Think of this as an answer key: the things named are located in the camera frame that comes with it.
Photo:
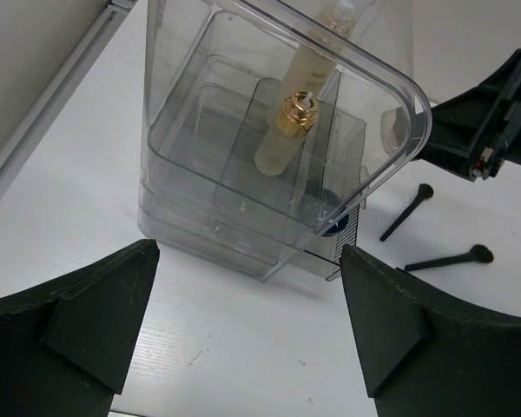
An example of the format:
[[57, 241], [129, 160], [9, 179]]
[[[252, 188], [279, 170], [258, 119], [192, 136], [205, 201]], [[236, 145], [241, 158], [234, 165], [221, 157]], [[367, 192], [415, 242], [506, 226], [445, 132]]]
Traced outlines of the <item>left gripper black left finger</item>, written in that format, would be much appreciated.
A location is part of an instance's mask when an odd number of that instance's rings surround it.
[[142, 239], [0, 298], [0, 416], [106, 416], [123, 390], [160, 260]]

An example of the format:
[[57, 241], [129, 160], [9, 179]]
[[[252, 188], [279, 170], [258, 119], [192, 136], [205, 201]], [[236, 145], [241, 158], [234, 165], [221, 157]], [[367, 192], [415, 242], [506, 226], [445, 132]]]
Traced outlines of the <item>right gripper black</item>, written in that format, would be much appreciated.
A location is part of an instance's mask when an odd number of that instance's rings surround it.
[[480, 85], [432, 108], [432, 128], [407, 144], [413, 159], [471, 180], [494, 178], [504, 162], [521, 166], [521, 49]]

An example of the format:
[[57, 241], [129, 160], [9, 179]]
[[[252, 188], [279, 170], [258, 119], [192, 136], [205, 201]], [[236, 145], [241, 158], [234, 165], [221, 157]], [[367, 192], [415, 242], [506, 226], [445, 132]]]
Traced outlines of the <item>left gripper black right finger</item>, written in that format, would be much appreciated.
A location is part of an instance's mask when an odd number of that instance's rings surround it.
[[380, 416], [521, 416], [521, 317], [461, 300], [355, 246], [340, 270]]

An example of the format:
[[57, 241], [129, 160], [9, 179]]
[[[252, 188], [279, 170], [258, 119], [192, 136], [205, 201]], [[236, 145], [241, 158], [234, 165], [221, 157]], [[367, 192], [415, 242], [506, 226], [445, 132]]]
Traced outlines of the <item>small beige bottle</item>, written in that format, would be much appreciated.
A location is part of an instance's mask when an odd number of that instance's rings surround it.
[[319, 118], [319, 102], [312, 91], [286, 98], [254, 155], [264, 175], [283, 173]]

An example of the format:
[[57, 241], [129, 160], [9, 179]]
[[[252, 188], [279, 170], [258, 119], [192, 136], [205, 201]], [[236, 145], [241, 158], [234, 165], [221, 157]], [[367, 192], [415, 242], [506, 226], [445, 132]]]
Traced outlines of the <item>clear acrylic organizer box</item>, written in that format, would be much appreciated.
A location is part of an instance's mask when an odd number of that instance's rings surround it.
[[336, 279], [364, 200], [430, 134], [412, 46], [409, 1], [150, 2], [143, 234]]

